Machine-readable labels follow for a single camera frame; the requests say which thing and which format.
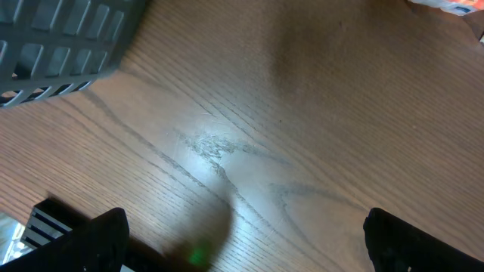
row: snack bag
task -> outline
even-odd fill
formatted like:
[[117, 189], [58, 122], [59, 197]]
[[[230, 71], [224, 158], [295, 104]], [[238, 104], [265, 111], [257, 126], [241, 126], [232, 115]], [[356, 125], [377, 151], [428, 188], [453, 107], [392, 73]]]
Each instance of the snack bag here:
[[484, 0], [410, 0], [413, 3], [440, 8], [459, 16], [484, 9]]

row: wood grain pattern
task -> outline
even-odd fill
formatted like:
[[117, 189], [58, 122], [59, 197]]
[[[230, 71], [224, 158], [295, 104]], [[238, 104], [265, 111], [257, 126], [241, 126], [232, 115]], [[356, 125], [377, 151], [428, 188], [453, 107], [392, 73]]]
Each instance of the wood grain pattern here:
[[353, 272], [379, 206], [484, 259], [476, 28], [393, 0], [153, 0], [112, 77], [0, 111], [0, 209], [121, 206], [160, 251], [230, 209], [214, 270]]

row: gray plastic crate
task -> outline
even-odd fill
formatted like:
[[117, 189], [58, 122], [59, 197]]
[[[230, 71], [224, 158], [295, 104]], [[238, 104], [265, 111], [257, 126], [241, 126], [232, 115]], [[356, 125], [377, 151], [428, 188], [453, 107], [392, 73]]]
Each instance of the gray plastic crate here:
[[0, 0], [0, 107], [109, 76], [143, 10], [144, 0]]

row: brown wood tabletop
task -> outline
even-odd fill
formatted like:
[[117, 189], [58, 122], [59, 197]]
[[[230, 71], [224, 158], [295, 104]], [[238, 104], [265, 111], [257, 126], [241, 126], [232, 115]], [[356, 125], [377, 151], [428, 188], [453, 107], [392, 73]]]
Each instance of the brown wood tabletop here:
[[0, 210], [119, 206], [166, 251], [228, 209], [214, 270], [356, 272], [377, 206], [484, 260], [475, 28], [400, 0], [153, 0], [109, 79], [0, 110]]

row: wood grain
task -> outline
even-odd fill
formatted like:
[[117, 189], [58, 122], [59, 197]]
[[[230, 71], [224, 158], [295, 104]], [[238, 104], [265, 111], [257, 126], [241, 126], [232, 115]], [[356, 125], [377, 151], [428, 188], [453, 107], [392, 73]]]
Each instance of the wood grain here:
[[484, 259], [476, 28], [393, 0], [153, 0], [112, 77], [0, 111], [0, 209], [121, 206], [160, 251], [229, 210], [214, 270], [353, 272], [379, 206]]

